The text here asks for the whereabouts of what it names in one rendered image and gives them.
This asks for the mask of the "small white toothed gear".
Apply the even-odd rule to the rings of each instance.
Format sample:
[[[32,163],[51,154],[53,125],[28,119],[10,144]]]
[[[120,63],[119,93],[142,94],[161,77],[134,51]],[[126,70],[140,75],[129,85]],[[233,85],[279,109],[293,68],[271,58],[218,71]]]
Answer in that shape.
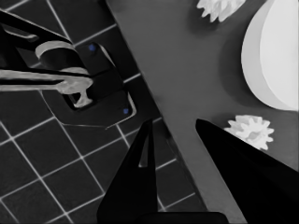
[[[228,121],[229,126],[224,131],[241,139],[258,150],[267,150],[268,143],[274,141],[270,128],[271,122],[259,116],[236,115],[234,120]]]
[[[223,22],[245,3],[246,0],[199,0],[196,7],[203,9],[202,18],[209,16],[211,22]]]

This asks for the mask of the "large thick white disc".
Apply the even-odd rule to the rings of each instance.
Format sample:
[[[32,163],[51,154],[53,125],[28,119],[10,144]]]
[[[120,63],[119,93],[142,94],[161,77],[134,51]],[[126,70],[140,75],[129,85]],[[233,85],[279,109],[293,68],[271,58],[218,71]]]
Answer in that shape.
[[[267,0],[246,31],[241,64],[251,92],[265,105],[299,111],[298,0]]]

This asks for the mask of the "dark robot body block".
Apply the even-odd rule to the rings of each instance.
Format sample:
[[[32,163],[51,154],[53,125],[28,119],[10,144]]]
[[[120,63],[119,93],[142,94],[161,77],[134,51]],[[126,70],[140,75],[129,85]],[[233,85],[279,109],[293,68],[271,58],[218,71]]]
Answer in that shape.
[[[0,92],[41,91],[63,125],[110,128],[135,104],[106,49],[91,74],[66,37],[0,8]]]

